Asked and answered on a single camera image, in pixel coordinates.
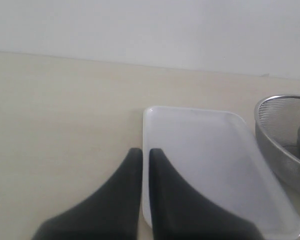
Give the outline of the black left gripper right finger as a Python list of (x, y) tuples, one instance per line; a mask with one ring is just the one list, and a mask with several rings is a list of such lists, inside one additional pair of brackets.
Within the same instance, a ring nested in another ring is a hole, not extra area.
[(261, 240), (252, 222), (195, 190), (160, 148), (149, 152), (149, 202), (156, 240)]

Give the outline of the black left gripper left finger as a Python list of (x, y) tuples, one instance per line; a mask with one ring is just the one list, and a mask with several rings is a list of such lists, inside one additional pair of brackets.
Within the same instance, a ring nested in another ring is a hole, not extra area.
[(143, 152), (131, 148), (113, 175), (91, 196), (41, 224), (34, 240), (136, 240)]

